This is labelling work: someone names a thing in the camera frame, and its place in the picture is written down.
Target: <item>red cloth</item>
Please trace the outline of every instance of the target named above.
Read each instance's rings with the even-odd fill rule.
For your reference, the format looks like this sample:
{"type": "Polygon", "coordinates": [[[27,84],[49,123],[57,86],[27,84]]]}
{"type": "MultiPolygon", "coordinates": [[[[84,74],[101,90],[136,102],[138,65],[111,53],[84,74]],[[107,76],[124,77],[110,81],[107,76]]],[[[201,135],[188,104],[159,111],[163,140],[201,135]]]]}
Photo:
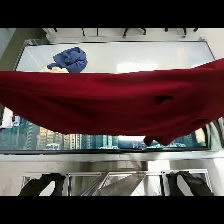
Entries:
{"type": "Polygon", "coordinates": [[[64,134],[146,135],[167,145],[224,114],[224,59],[193,69],[0,72],[0,102],[64,134]]]}

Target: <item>crumpled blue garment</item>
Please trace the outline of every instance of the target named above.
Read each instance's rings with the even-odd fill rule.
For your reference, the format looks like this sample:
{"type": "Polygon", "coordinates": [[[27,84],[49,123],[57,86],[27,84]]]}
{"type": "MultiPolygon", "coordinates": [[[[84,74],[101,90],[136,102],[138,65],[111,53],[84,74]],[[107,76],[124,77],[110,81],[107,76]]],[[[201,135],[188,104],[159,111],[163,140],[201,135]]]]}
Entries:
{"type": "Polygon", "coordinates": [[[48,69],[52,67],[66,68],[68,72],[81,72],[87,65],[86,53],[79,47],[74,47],[65,50],[53,57],[55,63],[47,66],[48,69]]]}

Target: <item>white wall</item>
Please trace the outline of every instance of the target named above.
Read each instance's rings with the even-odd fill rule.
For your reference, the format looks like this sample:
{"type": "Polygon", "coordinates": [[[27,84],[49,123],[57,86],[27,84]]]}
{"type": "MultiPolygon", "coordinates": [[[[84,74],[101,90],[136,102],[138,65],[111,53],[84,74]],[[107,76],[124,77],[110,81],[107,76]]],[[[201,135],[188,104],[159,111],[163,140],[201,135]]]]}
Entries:
{"type": "Polygon", "coordinates": [[[0,28],[0,58],[2,57],[16,28],[0,28]]]}

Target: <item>glass panel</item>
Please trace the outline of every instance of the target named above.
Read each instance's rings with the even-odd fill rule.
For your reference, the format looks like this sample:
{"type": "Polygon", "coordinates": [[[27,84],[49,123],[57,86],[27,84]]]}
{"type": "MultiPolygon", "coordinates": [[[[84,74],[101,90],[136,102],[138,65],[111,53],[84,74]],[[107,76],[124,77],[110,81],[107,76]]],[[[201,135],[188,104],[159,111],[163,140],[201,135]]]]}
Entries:
{"type": "MultiPolygon", "coordinates": [[[[37,44],[30,40],[26,44],[37,44]]],[[[134,72],[155,69],[193,68],[214,58],[206,42],[108,42],[26,46],[19,56],[17,71],[39,72],[53,62],[53,56],[73,47],[87,54],[88,66],[83,72],[134,72]]],[[[1,150],[75,150],[146,148],[144,136],[63,135],[39,127],[7,108],[2,112],[1,150]]],[[[180,137],[166,147],[204,147],[195,133],[180,137]]],[[[153,141],[147,148],[163,148],[153,141]]]]}

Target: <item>printed cityscape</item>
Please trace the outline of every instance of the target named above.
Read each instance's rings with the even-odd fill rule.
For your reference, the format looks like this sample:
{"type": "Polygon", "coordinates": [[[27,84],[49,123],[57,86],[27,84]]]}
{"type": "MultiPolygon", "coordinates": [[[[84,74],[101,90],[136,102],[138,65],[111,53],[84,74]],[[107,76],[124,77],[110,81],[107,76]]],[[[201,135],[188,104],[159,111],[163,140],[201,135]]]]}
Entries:
{"type": "MultiPolygon", "coordinates": [[[[177,138],[166,147],[198,147],[195,134],[177,138]]],[[[80,150],[162,148],[156,141],[147,147],[143,141],[120,140],[119,136],[69,134],[50,131],[23,118],[18,127],[0,130],[0,150],[80,150]]]]}

